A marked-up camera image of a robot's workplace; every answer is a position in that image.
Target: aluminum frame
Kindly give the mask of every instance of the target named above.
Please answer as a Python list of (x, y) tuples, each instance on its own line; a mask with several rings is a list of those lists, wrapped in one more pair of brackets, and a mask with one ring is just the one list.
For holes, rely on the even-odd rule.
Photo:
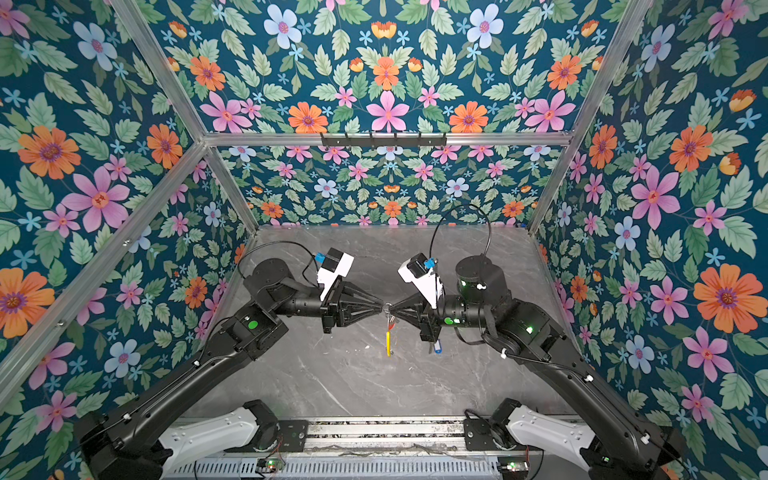
[(611, 39), (611, 43), (605, 52), (603, 64), (598, 74), (595, 75), (594, 82), (576, 116), (571, 143), (560, 154), (560, 158), (549, 176), (549, 181), (538, 199), (536, 213), (528, 225), (528, 232), (532, 236), (536, 235), (536, 231), (539, 225), (541, 225), (547, 210), (553, 204), (558, 189), (568, 173), (568, 165), (571, 164), (579, 148), (581, 148), (584, 136), (586, 136), (589, 126), (598, 113), (603, 97), (608, 93), (608, 88), (611, 87), (611, 83), (616, 76), (616, 69), (624, 61), (624, 57), (627, 56), (632, 39), (637, 34), (637, 30), (642, 25), (645, 14), (653, 2), (654, 0), (630, 0), (627, 9), (624, 10), (624, 15), (621, 17), (614, 37)]

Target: light blue flower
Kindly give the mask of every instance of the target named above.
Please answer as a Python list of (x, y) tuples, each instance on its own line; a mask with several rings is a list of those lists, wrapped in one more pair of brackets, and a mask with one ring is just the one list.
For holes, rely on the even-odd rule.
[(409, 32), (407, 30), (406, 31), (401, 30), (397, 32), (397, 42), (400, 45), (405, 46), (406, 42), (410, 41), (411, 38), (408, 36), (408, 33)]
[(32, 212), (27, 212), (27, 217), (19, 218), (18, 223), (19, 225), (26, 225), (27, 231), (31, 232), (33, 228), (40, 228), (40, 220), (42, 217), (33, 217)]
[(737, 118), (736, 123), (741, 124), (741, 127), (739, 127), (739, 131), (742, 131), (744, 128), (749, 127), (750, 129), (755, 128), (755, 120), (759, 120), (763, 117), (763, 114), (752, 114), (754, 110), (752, 108), (749, 108), (746, 111), (746, 114), (743, 118)]
[(13, 250), (13, 256), (16, 257), (16, 260), (11, 262), (11, 266), (20, 265), (22, 270), (26, 270), (30, 264), (38, 262), (32, 258), (32, 255), (35, 255), (34, 250), (28, 250), (26, 253), (23, 253), (21, 250)]
[(24, 98), (19, 97), (20, 94), (22, 94), (18, 89), (14, 91), (8, 90), (6, 87), (3, 87), (2, 90), (5, 92), (8, 97), (3, 98), (5, 100), (5, 103), (13, 103), (13, 105), (16, 108), (19, 108), (21, 104), (27, 103), (27, 101)]
[(86, 363), (88, 363), (88, 361), (83, 360), (82, 355), (80, 355), (77, 360), (70, 361), (69, 366), (72, 367), (72, 370), (70, 370), (69, 374), (74, 375), (75, 373), (83, 372), (83, 365)]
[(725, 255), (718, 255), (717, 247), (714, 247), (712, 249), (712, 253), (706, 252), (704, 256), (708, 258), (707, 265), (712, 265), (713, 263), (715, 266), (720, 266), (720, 262), (725, 260)]
[(125, 152), (125, 145), (121, 145), (119, 140), (115, 140), (113, 144), (109, 144), (110, 147), (112, 147), (112, 151), (115, 154), (122, 155), (123, 152)]

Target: pink flower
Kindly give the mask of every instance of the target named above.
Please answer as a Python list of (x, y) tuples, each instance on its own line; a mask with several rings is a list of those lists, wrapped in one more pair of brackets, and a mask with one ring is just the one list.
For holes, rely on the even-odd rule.
[(694, 383), (692, 389), (686, 386), (683, 387), (683, 395), (685, 395), (685, 399), (680, 404), (684, 409), (691, 411), (690, 414), (696, 420), (696, 423), (701, 422), (702, 417), (708, 422), (714, 420), (714, 415), (712, 415), (710, 409), (715, 405), (715, 402), (708, 396), (702, 398), (701, 388), (697, 384)]
[(683, 339), (685, 346), (694, 352), (688, 356), (689, 367), (697, 369), (704, 365), (704, 375), (710, 382), (717, 380), (717, 369), (721, 372), (733, 373), (733, 365), (718, 355), (725, 353), (728, 349), (728, 342), (725, 339), (714, 339), (710, 343), (710, 336), (702, 327), (696, 329), (696, 338), (698, 342), (691, 337)]
[(104, 164), (104, 168), (112, 172), (109, 177), (112, 180), (120, 179), (121, 182), (125, 182), (128, 180), (128, 177), (126, 175), (130, 175), (134, 173), (133, 170), (125, 166), (125, 158), (120, 157), (119, 159), (115, 157), (114, 155), (109, 156), (109, 163)]
[(62, 204), (56, 206), (55, 212), (51, 210), (43, 212), (43, 216), (50, 220), (45, 229), (49, 232), (58, 230), (59, 235), (64, 238), (69, 236), (69, 230), (80, 230), (80, 225), (74, 221), (78, 213), (67, 212), (67, 208)]
[(529, 127), (538, 125), (536, 128), (538, 132), (548, 131), (549, 127), (552, 127), (554, 131), (562, 130), (565, 128), (565, 121), (560, 116), (570, 114), (576, 108), (574, 104), (563, 105), (563, 101), (565, 101), (565, 91), (563, 90), (552, 97), (551, 103), (544, 98), (538, 98), (534, 108), (539, 114), (531, 115), (525, 124)]
[(427, 178), (430, 178), (433, 175), (435, 175), (434, 172), (432, 172), (432, 169), (433, 169), (432, 165), (427, 166), (427, 164), (422, 162), (420, 166), (414, 168), (413, 170), (416, 172), (416, 175), (415, 175), (416, 178), (420, 180), (426, 180)]
[(664, 178), (659, 182), (659, 170), (656, 167), (649, 168), (645, 179), (647, 187), (639, 184), (632, 186), (632, 196), (642, 200), (632, 210), (632, 218), (643, 218), (648, 213), (648, 225), (656, 230), (661, 223), (659, 208), (668, 214), (677, 212), (680, 209), (677, 198), (673, 195), (664, 194), (675, 188), (679, 176), (679, 173), (672, 172), (664, 175)]
[(293, 165), (285, 165), (285, 162), (280, 162), (280, 165), (277, 166), (277, 171), (280, 172), (281, 177), (285, 177), (288, 180), (293, 178), (293, 175), (296, 175), (296, 171), (293, 169)]
[(312, 154), (310, 153), (310, 146), (304, 145), (301, 147), (286, 147), (288, 149), (288, 158), (296, 158), (296, 161), (298, 161), (300, 164), (304, 163), (305, 158), (312, 158)]
[(419, 101), (424, 104), (424, 108), (429, 105), (437, 105), (437, 99), (440, 98), (440, 94), (435, 91), (435, 87), (429, 87), (429, 90), (422, 88), (422, 96), (419, 97)]
[(699, 217), (694, 221), (694, 227), (704, 228), (704, 233), (709, 236), (712, 233), (712, 227), (718, 230), (725, 227), (725, 222), (720, 218), (725, 215), (727, 208), (720, 207), (715, 208), (715, 201), (710, 200), (707, 202), (707, 209), (697, 208), (694, 210), (696, 216)]
[(492, 145), (472, 145), (470, 157), (477, 157), (477, 161), (483, 161), (486, 157), (493, 157)]
[(368, 169), (362, 166), (358, 161), (354, 167), (349, 168), (349, 177), (354, 178), (355, 180), (360, 180), (361, 178), (368, 178), (368, 174), (366, 173), (367, 171)]
[(592, 202), (595, 205), (600, 201), (600, 195), (605, 192), (605, 186), (600, 185), (603, 181), (603, 174), (589, 174), (589, 185), (584, 185), (584, 191), (587, 192), (587, 203)]
[(536, 111), (535, 102), (533, 100), (523, 98), (522, 102), (515, 105), (515, 109), (517, 110), (515, 112), (516, 117), (522, 116), (523, 118), (528, 118), (528, 114), (532, 114), (534, 111)]
[(592, 332), (590, 332), (586, 326), (580, 326), (579, 330), (581, 331), (581, 333), (578, 334), (578, 337), (581, 339), (582, 342), (584, 342), (585, 345), (587, 345), (589, 341), (592, 339)]
[(225, 107), (224, 100), (213, 92), (208, 94), (208, 100), (213, 105), (202, 104), (200, 109), (209, 117), (216, 118), (214, 120), (214, 129), (216, 131), (225, 131), (229, 128), (230, 132), (239, 134), (243, 131), (240, 127), (250, 127), (253, 125), (253, 122), (242, 115), (238, 115), (241, 110), (239, 101), (229, 100)]
[(240, 113), (248, 114), (248, 118), (251, 120), (254, 118), (261, 118), (261, 112), (259, 110), (261, 110), (261, 105), (254, 104), (253, 100), (250, 98), (247, 101), (240, 100)]
[(185, 218), (183, 214), (172, 215), (170, 218), (172, 218), (174, 222), (174, 224), (170, 226), (170, 229), (171, 231), (176, 232), (176, 235), (179, 237), (190, 230), (187, 226), (190, 221), (188, 218)]
[(58, 432), (64, 425), (64, 419), (68, 419), (78, 412), (77, 407), (70, 406), (78, 398), (77, 393), (70, 393), (64, 398), (64, 393), (57, 390), (51, 397), (51, 405), (39, 406), (35, 413), (42, 417), (38, 423), (37, 433), (45, 430), (49, 425), (51, 430)]
[(659, 300), (654, 300), (650, 309), (654, 312), (664, 311), (664, 321), (667, 325), (672, 325), (674, 316), (677, 314), (680, 318), (688, 318), (688, 310), (682, 302), (688, 296), (688, 290), (679, 286), (672, 290), (672, 280), (670, 277), (664, 277), (661, 281), (661, 288), (658, 285), (651, 285), (650, 292)]
[(51, 350), (48, 355), (44, 356), (43, 360), (40, 360), (37, 368), (35, 368), (35, 371), (29, 376), (29, 388), (36, 390), (42, 385), (48, 377), (48, 372), (51, 372), (51, 375), (66, 374), (68, 371), (67, 363), (59, 359), (72, 353), (73, 349), (74, 343), (62, 343)]
[(208, 175), (205, 173), (205, 168), (207, 166), (208, 164), (205, 163), (205, 160), (197, 162), (197, 165), (195, 165), (194, 171), (192, 172), (192, 180), (194, 180), (194, 183), (198, 183), (200, 180), (208, 178)]
[(342, 158), (349, 158), (349, 152), (344, 151), (344, 147), (320, 147), (320, 151), (324, 151), (323, 160), (330, 161), (336, 165), (341, 164)]
[(461, 147), (458, 145), (445, 145), (440, 150), (433, 151), (432, 158), (439, 158), (440, 164), (444, 165), (448, 160), (456, 160), (458, 158), (456, 152), (459, 151), (460, 148)]
[(638, 178), (645, 180), (645, 171), (650, 168), (650, 162), (647, 161), (647, 156), (643, 155), (640, 158), (635, 157), (633, 160), (634, 166), (629, 169), (629, 173), (633, 174), (633, 181), (637, 181)]
[(722, 33), (727, 37), (733, 30), (733, 21), (740, 20), (749, 13), (750, 8), (743, 4), (743, 0), (723, 0), (723, 11), (713, 14), (709, 19), (709, 24), (715, 28), (710, 31), (710, 40)]
[(118, 295), (116, 300), (122, 302), (123, 308), (128, 310), (131, 308), (131, 304), (139, 304), (139, 295), (141, 295), (141, 292), (144, 292), (144, 289), (139, 288), (136, 282), (131, 282), (131, 285), (126, 285), (125, 283), (120, 285), (120, 291), (122, 293)]
[(347, 106), (349, 108), (352, 108), (352, 103), (354, 101), (357, 101), (357, 97), (352, 95), (352, 88), (344, 89), (344, 87), (339, 87), (339, 91), (336, 93), (336, 99), (339, 101), (339, 106)]
[(587, 173), (587, 168), (584, 163), (587, 161), (587, 154), (576, 154), (576, 157), (571, 160), (571, 164), (568, 165), (571, 168), (571, 180), (576, 180), (576, 183), (581, 181), (581, 175)]
[(8, 36), (16, 30), (16, 33), (24, 38), (29, 38), (29, 32), (22, 23), (29, 22), (27, 14), (20, 10), (11, 10), (12, 0), (0, 0), (0, 33)]
[(372, 104), (366, 107), (368, 113), (378, 117), (371, 124), (371, 130), (379, 131), (383, 130), (384, 127), (386, 127), (387, 133), (392, 132), (393, 127), (395, 130), (405, 130), (406, 123), (400, 117), (407, 114), (410, 107), (406, 104), (395, 105), (395, 95), (389, 90), (384, 90), (381, 101), (381, 106)]
[(596, 217), (592, 212), (590, 212), (584, 218), (584, 228), (590, 235), (592, 235), (594, 231), (598, 229), (598, 218), (600, 217)]
[(176, 202), (181, 202), (182, 204), (185, 204), (187, 202), (187, 198), (184, 196), (184, 194), (189, 190), (190, 188), (185, 185), (181, 184), (176, 189), (175, 192), (170, 196), (170, 204), (175, 205)]
[(555, 288), (558, 291), (558, 295), (560, 296), (560, 304), (563, 307), (563, 311), (565, 312), (565, 319), (568, 321), (568, 323), (574, 322), (574, 314), (571, 312), (571, 309), (574, 307), (574, 299), (572, 296), (568, 296), (565, 294), (565, 288)]
[(333, 12), (333, 8), (336, 7), (337, 3), (339, 5), (346, 5), (346, 0), (326, 0), (326, 8)]
[(124, 185), (115, 185), (110, 188), (109, 173), (106, 168), (96, 169), (95, 185), (85, 175), (74, 174), (72, 180), (85, 195), (69, 194), (64, 197), (61, 204), (77, 212), (88, 209), (83, 216), (83, 227), (86, 232), (97, 230), (101, 226), (102, 217), (112, 228), (118, 228), (128, 218), (128, 210), (117, 202), (128, 198), (131, 191)]
[(619, 287), (619, 291), (623, 295), (621, 297), (621, 302), (623, 304), (629, 303), (630, 308), (634, 308), (634, 306), (637, 304), (638, 300), (641, 300), (643, 297), (637, 292), (637, 289), (640, 288), (640, 284), (638, 282), (631, 282), (629, 279), (624, 279), (624, 286)]
[(485, 172), (490, 175), (491, 178), (500, 177), (504, 174), (504, 165), (502, 164), (502, 161), (496, 163), (491, 162), (488, 164), (488, 169)]
[(84, 306), (83, 309), (78, 312), (78, 323), (80, 325), (85, 325), (88, 319), (91, 318), (92, 313), (95, 313), (96, 315), (104, 313), (104, 304), (102, 302), (97, 302), (96, 300), (103, 299), (106, 294), (107, 289), (104, 287), (100, 286), (96, 289), (96, 293), (91, 297), (91, 301), (88, 302), (88, 305)]

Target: wire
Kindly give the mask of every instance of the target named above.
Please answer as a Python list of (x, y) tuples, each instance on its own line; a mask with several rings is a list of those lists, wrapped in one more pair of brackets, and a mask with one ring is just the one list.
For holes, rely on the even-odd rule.
[(240, 276), (243, 278), (243, 280), (245, 280), (245, 276), (243, 275), (243, 271), (240, 269), (240, 264), (243, 262), (243, 259), (245, 257), (247, 257), (248, 255), (252, 254), (253, 252), (255, 252), (256, 250), (260, 249), (260, 248), (269, 247), (270, 245), (277, 245), (278, 243), (289, 243), (291, 245), (297, 245), (298, 247), (302, 247), (304, 249), (304, 251), (306, 251), (307, 254), (309, 254), (310, 261), (304, 267), (304, 270), (301, 271), (301, 276), (304, 278), (304, 280), (306, 280), (306, 282), (309, 285), (312, 285), (312, 286), (314, 286), (316, 288), (320, 288), (320, 285), (318, 285), (317, 282), (312, 283), (312, 282), (310, 282), (310, 280), (308, 278), (306, 278), (306, 269), (310, 268), (310, 265), (312, 264), (312, 262), (315, 263), (315, 271), (319, 271), (319, 266), (317, 265), (317, 260), (315, 260), (315, 256), (312, 255), (312, 252), (310, 252), (310, 249), (306, 248), (304, 245), (302, 245), (299, 242), (293, 242), (291, 240), (275, 240), (273, 242), (262, 243), (258, 247), (254, 247), (254, 248), (248, 250), (246, 253), (244, 253), (243, 256), (240, 258), (240, 261), (237, 262), (237, 272), (240, 274)]

